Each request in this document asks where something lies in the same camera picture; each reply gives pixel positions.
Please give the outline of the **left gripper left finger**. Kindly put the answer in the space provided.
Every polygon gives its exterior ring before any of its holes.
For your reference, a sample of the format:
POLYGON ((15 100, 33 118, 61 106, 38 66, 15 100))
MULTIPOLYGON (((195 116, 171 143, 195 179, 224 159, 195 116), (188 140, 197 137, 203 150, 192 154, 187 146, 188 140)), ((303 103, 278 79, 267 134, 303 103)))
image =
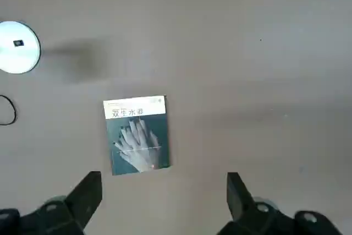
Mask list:
POLYGON ((50 198, 29 214, 1 209, 1 234, 84 234, 101 201, 101 172, 91 171, 68 195, 50 198))

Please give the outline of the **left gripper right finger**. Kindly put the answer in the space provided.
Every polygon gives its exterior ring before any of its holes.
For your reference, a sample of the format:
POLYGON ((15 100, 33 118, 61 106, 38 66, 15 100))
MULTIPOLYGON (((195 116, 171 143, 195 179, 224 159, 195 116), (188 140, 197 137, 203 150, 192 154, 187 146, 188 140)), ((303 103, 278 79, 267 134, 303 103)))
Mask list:
POLYGON ((227 173, 227 204, 232 220, 220 234, 341 234, 319 212, 301 210, 289 217, 265 201, 256 201, 237 172, 227 173))

